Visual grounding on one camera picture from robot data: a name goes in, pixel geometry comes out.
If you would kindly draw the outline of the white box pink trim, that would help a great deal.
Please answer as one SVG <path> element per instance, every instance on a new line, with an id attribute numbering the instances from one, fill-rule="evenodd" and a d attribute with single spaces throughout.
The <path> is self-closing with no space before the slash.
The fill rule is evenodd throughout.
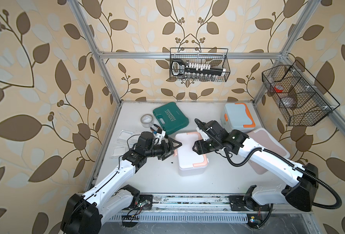
<path id="1" fill-rule="evenodd" d="M 205 154 L 199 155 L 193 151 L 196 141 L 202 140 L 198 132 L 179 133 L 175 140 L 182 143 L 182 146 L 175 149 L 174 156 L 178 160 L 178 173 L 180 176 L 194 176 L 203 174 L 208 165 L 208 159 Z"/>

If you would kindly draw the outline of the blue box orange trim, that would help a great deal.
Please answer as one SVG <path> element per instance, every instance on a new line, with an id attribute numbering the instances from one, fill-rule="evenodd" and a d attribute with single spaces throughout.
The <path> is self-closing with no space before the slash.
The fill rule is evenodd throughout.
<path id="1" fill-rule="evenodd" d="M 256 123 L 245 103 L 227 103 L 221 114 L 222 127 L 227 131 L 239 130 L 247 133 L 256 127 Z"/>

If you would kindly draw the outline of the pink first aid box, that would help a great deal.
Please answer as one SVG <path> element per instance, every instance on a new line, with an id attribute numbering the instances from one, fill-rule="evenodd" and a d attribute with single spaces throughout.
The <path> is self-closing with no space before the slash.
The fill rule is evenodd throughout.
<path id="1" fill-rule="evenodd" d="M 286 159 L 290 159 L 290 153 L 287 151 L 287 149 L 283 147 L 281 143 L 279 143 L 265 128 L 254 129 L 248 133 L 248 136 L 267 149 L 278 153 L 280 156 L 283 156 Z M 266 173 L 268 170 L 260 164 L 254 162 L 253 157 L 254 155 L 248 161 L 253 170 L 259 175 Z"/>

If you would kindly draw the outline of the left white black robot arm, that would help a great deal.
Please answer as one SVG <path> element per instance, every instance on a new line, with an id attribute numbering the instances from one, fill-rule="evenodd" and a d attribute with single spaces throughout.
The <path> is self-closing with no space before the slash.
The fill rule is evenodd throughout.
<path id="1" fill-rule="evenodd" d="M 60 229 L 65 234 L 97 234 L 103 224 L 121 210 L 138 207 L 140 191 L 124 183 L 148 158 L 165 160 L 181 146 L 181 142 L 171 137 L 156 140 L 153 133 L 142 132 L 109 175 L 82 195 L 69 198 Z"/>

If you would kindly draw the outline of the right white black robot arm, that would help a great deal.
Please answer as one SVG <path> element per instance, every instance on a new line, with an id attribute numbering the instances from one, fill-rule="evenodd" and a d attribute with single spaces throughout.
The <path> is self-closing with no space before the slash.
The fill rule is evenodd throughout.
<path id="1" fill-rule="evenodd" d="M 251 161 L 273 173 L 285 184 L 269 188 L 251 186 L 244 199 L 258 205 L 288 203 L 303 212 L 312 210 L 319 187 L 312 168 L 306 169 L 304 165 L 282 157 L 239 130 L 227 132 L 217 121 L 205 123 L 195 119 L 195 123 L 203 137 L 194 143 L 194 152 L 203 155 L 222 150 L 231 166 L 242 167 Z"/>

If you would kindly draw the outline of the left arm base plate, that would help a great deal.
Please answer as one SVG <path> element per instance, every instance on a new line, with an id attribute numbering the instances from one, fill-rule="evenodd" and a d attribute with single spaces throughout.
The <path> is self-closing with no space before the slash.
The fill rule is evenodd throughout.
<path id="1" fill-rule="evenodd" d="M 131 185 L 124 186 L 122 190 L 128 191 L 132 196 L 132 201 L 126 209 L 131 210 L 133 208 L 145 207 L 146 210 L 150 210 L 152 208 L 153 195 L 140 194 L 140 191 Z"/>

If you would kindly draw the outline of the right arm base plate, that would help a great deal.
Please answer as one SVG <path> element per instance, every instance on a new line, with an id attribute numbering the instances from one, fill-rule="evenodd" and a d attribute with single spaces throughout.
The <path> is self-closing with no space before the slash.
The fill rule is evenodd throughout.
<path id="1" fill-rule="evenodd" d="M 256 185 L 252 185 L 245 195 L 231 195 L 228 196 L 229 203 L 232 211 L 249 211 L 249 212 L 266 212 L 270 211 L 270 206 L 259 205 L 256 203 L 252 196 L 252 192 L 256 188 Z"/>

